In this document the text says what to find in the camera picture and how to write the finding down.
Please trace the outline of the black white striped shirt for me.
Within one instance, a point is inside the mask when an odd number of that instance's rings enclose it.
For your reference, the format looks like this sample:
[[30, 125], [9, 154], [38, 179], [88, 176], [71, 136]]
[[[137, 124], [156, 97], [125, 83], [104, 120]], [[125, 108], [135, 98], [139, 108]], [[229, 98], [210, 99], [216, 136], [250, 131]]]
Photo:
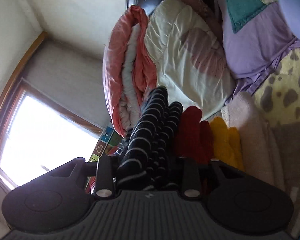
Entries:
[[173, 143], [183, 106], [168, 102], [164, 86], [153, 89], [143, 104], [136, 125], [121, 148], [115, 184], [119, 191], [170, 191], [177, 189]]

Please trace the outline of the yellow folded garment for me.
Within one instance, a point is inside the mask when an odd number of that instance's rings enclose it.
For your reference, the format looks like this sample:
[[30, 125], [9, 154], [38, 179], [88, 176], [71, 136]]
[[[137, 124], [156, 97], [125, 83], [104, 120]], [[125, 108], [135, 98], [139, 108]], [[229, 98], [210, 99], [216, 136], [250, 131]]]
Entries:
[[215, 117], [210, 122], [213, 133], [213, 149], [216, 159], [244, 171], [241, 141], [239, 131], [228, 127], [221, 117]]

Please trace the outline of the red folded garment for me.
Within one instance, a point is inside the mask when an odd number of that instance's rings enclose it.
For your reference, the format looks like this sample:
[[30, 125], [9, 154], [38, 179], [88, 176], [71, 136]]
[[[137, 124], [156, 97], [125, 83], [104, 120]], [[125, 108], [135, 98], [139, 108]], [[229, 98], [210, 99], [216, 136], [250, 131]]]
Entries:
[[214, 156], [213, 133], [208, 121], [202, 121], [202, 111], [188, 107], [181, 115], [179, 131], [175, 137], [175, 150], [180, 157], [207, 165]]

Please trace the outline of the colourful alphabet foam mat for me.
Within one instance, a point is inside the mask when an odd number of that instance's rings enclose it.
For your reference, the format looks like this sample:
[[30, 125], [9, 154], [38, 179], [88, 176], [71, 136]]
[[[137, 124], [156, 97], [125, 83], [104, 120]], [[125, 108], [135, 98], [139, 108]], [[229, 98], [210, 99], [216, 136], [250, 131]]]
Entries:
[[117, 155], [118, 145], [121, 141], [122, 137], [115, 131], [112, 123], [109, 123], [104, 130], [98, 142], [93, 150], [93, 154], [91, 155], [89, 162], [87, 164], [88, 167], [88, 181], [86, 185], [86, 192], [92, 195], [94, 192], [94, 185], [96, 182], [96, 170], [99, 158], [103, 155]]

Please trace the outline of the beige pink folded garment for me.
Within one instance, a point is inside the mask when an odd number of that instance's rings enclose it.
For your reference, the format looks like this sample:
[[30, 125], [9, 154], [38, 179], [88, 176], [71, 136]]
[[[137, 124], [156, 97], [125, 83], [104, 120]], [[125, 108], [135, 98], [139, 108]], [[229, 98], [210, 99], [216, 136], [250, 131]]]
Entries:
[[221, 109], [228, 127], [239, 131], [245, 172], [285, 191], [283, 166], [270, 124], [261, 116], [252, 97], [240, 92]]

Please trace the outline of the Mickey Mouse plush blanket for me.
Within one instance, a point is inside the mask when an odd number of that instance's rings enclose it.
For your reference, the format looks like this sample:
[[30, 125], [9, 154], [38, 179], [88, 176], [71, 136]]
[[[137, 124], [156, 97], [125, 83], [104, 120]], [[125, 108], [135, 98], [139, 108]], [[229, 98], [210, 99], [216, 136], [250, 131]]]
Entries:
[[254, 93], [254, 101], [274, 133], [283, 165], [286, 192], [294, 203], [287, 229], [300, 236], [300, 48], [286, 55]]

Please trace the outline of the white floral quilt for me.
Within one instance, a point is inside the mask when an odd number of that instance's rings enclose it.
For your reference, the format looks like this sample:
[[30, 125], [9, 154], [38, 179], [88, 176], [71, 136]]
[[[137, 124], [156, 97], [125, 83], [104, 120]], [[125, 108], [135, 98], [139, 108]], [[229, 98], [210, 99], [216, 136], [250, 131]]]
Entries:
[[152, 13], [144, 37], [157, 68], [157, 84], [170, 102], [197, 106], [206, 120], [233, 95], [222, 46], [223, 32], [202, 0], [163, 0]]

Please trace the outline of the pink folded quilt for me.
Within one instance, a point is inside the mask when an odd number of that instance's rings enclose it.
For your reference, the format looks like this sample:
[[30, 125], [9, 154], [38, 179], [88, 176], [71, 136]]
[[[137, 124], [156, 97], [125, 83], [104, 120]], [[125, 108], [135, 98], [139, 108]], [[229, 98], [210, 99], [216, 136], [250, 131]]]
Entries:
[[157, 86], [157, 69], [144, 44], [148, 17], [132, 5], [115, 24], [103, 56], [105, 102], [121, 136], [135, 126], [141, 105]]

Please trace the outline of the purple bed sheet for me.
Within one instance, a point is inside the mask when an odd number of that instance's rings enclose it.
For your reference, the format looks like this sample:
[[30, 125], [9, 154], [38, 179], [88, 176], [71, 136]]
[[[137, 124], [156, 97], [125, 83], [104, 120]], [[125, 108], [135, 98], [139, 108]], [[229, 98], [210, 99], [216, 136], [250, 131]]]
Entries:
[[300, 48], [300, 40], [290, 31], [277, 2], [233, 32], [226, 0], [215, 0], [222, 15], [223, 47], [227, 65], [235, 80], [233, 95], [254, 94], [266, 78], [275, 72], [280, 61], [292, 50]]

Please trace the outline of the teal cloth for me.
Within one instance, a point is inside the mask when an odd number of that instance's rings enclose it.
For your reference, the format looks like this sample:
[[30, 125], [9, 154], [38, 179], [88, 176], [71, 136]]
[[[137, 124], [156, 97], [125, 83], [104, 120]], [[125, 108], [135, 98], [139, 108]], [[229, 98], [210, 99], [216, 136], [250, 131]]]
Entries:
[[238, 33], [250, 20], [266, 8], [261, 0], [226, 0], [232, 30]]

